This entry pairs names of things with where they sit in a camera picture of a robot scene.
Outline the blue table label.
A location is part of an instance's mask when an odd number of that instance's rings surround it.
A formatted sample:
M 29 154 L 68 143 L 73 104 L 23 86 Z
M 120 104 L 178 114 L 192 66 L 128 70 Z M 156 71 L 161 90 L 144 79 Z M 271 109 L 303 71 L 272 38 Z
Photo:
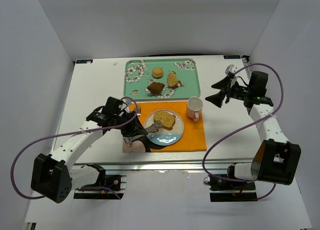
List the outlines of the blue table label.
M 76 64 L 91 64 L 93 62 L 93 59 L 81 59 L 76 60 Z
M 223 58 L 224 59 L 241 59 L 241 56 L 240 55 L 223 55 Z

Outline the round yellow muffin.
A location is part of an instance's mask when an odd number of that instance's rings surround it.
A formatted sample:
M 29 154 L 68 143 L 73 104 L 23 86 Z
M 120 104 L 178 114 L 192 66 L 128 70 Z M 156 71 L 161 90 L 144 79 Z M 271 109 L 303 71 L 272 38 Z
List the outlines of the round yellow muffin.
M 152 70 L 152 76 L 156 79 L 161 78 L 163 75 L 164 75 L 164 72 L 162 68 L 154 68 Z

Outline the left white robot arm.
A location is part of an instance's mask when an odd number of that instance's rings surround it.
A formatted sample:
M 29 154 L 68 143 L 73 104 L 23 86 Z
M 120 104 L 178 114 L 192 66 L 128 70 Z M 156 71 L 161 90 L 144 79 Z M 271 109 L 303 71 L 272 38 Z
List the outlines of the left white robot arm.
M 39 154 L 33 164 L 31 188 L 50 200 L 61 203 L 74 189 L 105 189 L 106 171 L 96 164 L 74 168 L 83 153 L 112 129 L 120 130 L 128 143 L 148 135 L 153 128 L 144 128 L 136 110 L 129 110 L 129 97 L 108 97 L 104 106 L 94 109 L 84 121 L 80 132 L 50 154 Z

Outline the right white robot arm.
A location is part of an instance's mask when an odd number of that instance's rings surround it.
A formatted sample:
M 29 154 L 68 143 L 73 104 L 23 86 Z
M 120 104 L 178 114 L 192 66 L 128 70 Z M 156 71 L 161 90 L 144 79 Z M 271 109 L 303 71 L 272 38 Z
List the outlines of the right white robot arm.
M 221 107 L 231 98 L 243 101 L 254 121 L 261 145 L 251 163 L 235 163 L 231 166 L 231 179 L 237 181 L 265 181 L 290 185 L 295 176 L 301 148 L 284 135 L 274 115 L 272 100 L 266 96 L 268 74 L 255 71 L 247 86 L 237 82 L 234 71 L 212 85 L 219 92 L 205 100 Z

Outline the white and blue plate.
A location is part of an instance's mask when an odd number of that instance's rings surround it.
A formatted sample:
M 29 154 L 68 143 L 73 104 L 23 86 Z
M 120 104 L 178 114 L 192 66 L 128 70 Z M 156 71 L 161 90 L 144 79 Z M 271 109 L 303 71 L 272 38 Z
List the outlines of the white and blue plate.
M 154 114 L 160 111 L 165 111 L 174 116 L 175 124 L 172 127 L 172 130 L 167 130 L 165 128 L 161 128 L 158 131 L 153 133 L 149 133 L 147 135 L 148 140 L 152 143 L 160 146 L 169 146 L 177 143 L 184 133 L 184 122 L 182 118 L 174 111 L 169 109 L 160 109 L 156 110 L 149 114 L 144 122 L 144 127 L 150 127 L 154 123 Z

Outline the pink and white mug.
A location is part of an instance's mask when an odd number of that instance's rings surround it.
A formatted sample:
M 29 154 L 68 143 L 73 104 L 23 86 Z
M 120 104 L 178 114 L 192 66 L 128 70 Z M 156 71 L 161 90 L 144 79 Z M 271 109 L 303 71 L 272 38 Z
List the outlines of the pink and white mug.
M 203 101 L 199 97 L 191 97 L 187 101 L 186 115 L 188 118 L 198 122 L 204 107 Z

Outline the orange cartoon placemat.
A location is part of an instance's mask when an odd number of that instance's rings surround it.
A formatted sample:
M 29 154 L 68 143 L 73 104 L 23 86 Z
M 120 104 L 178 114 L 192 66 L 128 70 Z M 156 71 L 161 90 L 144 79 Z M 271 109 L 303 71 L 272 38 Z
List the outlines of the orange cartoon placemat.
M 199 121 L 195 122 L 187 117 L 186 101 L 146 102 L 139 103 L 138 105 L 141 105 L 141 116 L 139 121 L 143 127 L 149 114 L 156 110 L 169 109 L 176 112 L 184 123 L 183 136 L 177 143 L 169 146 L 156 145 L 148 140 L 147 137 L 134 141 L 132 146 L 127 146 L 127 144 L 123 142 L 123 152 L 190 152 L 207 150 L 203 119 L 200 116 Z

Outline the right blue table label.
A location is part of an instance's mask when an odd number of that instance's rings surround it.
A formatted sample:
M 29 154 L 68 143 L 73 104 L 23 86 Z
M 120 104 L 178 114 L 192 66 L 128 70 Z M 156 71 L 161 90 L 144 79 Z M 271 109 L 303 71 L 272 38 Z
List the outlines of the right blue table label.
M 223 55 L 223 58 L 224 59 L 241 59 L 241 56 L 240 55 Z

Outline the large yellow cake slice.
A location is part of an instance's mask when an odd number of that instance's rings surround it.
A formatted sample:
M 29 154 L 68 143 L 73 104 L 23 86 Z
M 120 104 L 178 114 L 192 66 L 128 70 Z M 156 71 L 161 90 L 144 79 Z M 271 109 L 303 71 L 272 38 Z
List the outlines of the large yellow cake slice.
M 154 113 L 153 121 L 159 121 L 163 125 L 164 129 L 172 130 L 176 123 L 176 116 L 170 114 L 168 111 L 159 110 Z

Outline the dark brown bread piece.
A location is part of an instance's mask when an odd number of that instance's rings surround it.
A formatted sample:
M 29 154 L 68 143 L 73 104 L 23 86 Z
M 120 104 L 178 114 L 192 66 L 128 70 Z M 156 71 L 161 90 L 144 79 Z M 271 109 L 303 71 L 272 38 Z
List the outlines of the dark brown bread piece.
M 150 93 L 154 95 L 159 95 L 163 88 L 165 87 L 165 84 L 159 83 L 159 82 L 152 82 L 149 86 L 147 86 L 147 89 Z

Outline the left blue table label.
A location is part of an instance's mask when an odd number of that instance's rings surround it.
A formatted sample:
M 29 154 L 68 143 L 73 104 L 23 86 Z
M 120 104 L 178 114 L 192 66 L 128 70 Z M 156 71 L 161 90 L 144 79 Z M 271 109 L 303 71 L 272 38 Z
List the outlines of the left blue table label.
M 81 59 L 76 60 L 76 64 L 91 64 L 93 62 L 93 59 Z

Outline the green floral tray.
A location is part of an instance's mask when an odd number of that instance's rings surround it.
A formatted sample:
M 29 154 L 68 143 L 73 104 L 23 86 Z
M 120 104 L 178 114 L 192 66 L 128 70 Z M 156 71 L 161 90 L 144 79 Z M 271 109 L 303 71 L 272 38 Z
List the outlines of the green floral tray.
M 154 68 L 162 68 L 163 76 L 156 79 L 152 76 Z M 175 72 L 178 80 L 176 87 L 169 87 L 167 76 Z M 147 89 L 152 82 L 165 84 L 159 95 L 150 93 Z M 201 88 L 196 62 L 191 58 L 164 58 L 130 60 L 124 69 L 123 95 L 136 101 L 188 99 L 199 96 Z

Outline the silver fork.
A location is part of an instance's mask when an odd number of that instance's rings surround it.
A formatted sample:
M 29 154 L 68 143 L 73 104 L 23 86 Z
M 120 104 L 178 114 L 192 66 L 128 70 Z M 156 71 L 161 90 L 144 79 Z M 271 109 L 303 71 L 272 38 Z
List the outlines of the silver fork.
M 141 113 L 142 113 L 142 107 L 141 107 L 141 105 L 138 105 L 137 111 L 136 111 L 136 115 L 138 118 L 141 116 Z

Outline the aluminium frame rail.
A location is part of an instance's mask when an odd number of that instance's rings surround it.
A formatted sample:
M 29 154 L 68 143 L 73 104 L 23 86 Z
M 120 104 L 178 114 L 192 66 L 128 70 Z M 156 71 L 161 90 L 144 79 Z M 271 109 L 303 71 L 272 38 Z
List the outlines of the aluminium frame rail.
M 201 152 L 186 153 L 119 153 L 111 155 L 85 154 L 74 161 L 66 161 L 69 168 L 97 164 L 108 171 L 202 171 Z

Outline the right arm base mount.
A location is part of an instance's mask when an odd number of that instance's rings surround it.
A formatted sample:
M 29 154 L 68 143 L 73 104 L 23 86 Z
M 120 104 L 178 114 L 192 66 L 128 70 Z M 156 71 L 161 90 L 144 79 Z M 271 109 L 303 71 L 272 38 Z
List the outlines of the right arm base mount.
M 240 180 L 235 176 L 236 164 L 231 164 L 225 174 L 209 173 L 203 183 L 209 187 L 211 202 L 253 202 L 257 201 L 253 180 Z

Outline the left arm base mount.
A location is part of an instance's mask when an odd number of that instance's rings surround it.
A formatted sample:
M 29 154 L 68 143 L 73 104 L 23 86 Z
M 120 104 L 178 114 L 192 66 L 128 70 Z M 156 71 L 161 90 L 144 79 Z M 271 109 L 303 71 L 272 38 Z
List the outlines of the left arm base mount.
M 127 176 L 107 174 L 102 183 L 85 185 L 75 190 L 74 199 L 121 200 L 126 189 Z

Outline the small yellow cake slice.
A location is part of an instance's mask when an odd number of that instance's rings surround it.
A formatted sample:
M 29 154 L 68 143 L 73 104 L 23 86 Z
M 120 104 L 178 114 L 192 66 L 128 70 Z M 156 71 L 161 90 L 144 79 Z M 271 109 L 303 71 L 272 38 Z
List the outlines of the small yellow cake slice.
M 178 85 L 178 79 L 175 72 L 170 72 L 167 75 L 167 85 L 169 87 L 176 87 Z

